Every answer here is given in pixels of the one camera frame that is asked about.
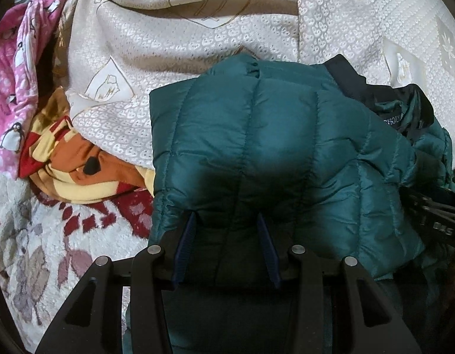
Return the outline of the green quilted puffer jacket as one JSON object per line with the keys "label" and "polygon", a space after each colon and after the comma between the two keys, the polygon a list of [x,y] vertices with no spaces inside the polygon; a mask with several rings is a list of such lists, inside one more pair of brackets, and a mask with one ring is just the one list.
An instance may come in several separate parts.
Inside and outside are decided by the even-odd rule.
{"label": "green quilted puffer jacket", "polygon": [[196,213],[183,282],[163,299],[175,353],[286,353],[298,307],[267,267],[271,240],[355,257],[424,353],[451,344],[450,257],[417,230],[404,188],[455,190],[452,142],[421,89],[375,86],[338,55],[320,65],[241,54],[150,95],[150,243]]}

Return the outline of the white floral fleece blanket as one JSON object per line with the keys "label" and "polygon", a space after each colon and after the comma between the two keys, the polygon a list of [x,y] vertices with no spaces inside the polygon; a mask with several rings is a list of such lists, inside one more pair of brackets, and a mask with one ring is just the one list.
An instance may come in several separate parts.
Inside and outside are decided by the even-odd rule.
{"label": "white floral fleece blanket", "polygon": [[146,190],[70,204],[0,174],[0,286],[29,352],[97,257],[121,260],[146,247],[151,213]]}

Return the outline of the orange yellow red blanket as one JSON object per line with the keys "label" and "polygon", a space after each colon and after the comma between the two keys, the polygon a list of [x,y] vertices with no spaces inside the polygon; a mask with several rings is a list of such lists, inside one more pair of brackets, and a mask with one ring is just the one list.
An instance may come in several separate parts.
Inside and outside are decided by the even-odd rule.
{"label": "orange yellow red blanket", "polygon": [[76,131],[61,87],[40,99],[19,159],[19,177],[58,200],[92,204],[136,189],[154,190],[155,172],[100,149]]}

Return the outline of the cream patterned quilt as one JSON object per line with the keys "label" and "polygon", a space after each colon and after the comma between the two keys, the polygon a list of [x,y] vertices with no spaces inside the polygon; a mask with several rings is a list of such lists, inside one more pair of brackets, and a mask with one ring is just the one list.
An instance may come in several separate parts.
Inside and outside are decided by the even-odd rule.
{"label": "cream patterned quilt", "polygon": [[67,0],[58,34],[53,74],[75,128],[135,165],[152,165],[151,90],[240,53],[342,54],[370,84],[420,86],[455,163],[455,19],[443,0]]}

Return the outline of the pink penguin print garment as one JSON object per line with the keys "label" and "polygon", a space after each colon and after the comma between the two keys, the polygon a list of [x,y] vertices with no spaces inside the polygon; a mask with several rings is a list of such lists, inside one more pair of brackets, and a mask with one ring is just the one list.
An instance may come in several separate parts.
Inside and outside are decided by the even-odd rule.
{"label": "pink penguin print garment", "polygon": [[0,21],[0,173],[18,177],[19,158],[38,100],[36,66],[66,0],[30,0]]}

